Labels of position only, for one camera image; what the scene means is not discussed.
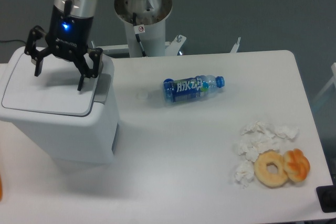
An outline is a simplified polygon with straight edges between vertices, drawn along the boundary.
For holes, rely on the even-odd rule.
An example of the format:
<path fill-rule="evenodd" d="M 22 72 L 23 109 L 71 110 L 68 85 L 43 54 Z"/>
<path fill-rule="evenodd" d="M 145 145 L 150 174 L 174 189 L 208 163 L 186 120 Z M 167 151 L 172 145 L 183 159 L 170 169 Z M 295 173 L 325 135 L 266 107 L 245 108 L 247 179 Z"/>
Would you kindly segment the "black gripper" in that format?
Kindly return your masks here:
<path fill-rule="evenodd" d="M 35 26 L 30 30 L 24 53 L 31 57 L 35 65 L 34 76 L 36 77 L 41 74 L 44 58 L 51 54 L 74 62 L 81 74 L 77 87 L 77 90 L 81 91 L 85 78 L 96 78 L 99 75 L 103 50 L 102 48 L 90 49 L 87 46 L 93 18 L 71 14 L 73 10 L 77 10 L 75 0 L 66 0 L 62 3 L 63 9 L 53 7 L 48 33 L 40 26 Z M 42 38 L 45 38 L 47 47 L 39 51 L 36 48 L 36 42 Z M 89 68 L 85 54 L 89 55 L 93 63 L 92 68 Z"/>

